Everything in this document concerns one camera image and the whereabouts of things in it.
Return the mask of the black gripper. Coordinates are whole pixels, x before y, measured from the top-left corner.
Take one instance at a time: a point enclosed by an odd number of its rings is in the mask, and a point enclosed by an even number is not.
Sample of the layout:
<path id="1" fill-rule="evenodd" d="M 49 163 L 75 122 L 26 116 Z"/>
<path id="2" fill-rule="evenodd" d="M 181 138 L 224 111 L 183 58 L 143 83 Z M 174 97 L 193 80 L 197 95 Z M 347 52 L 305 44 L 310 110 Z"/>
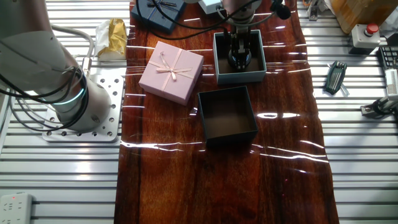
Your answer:
<path id="1" fill-rule="evenodd" d="M 251 30 L 249 27 L 232 27 L 230 32 L 231 39 L 231 66 L 239 68 L 236 50 L 242 50 L 241 69 L 244 70 L 249 63 L 249 47 Z"/>

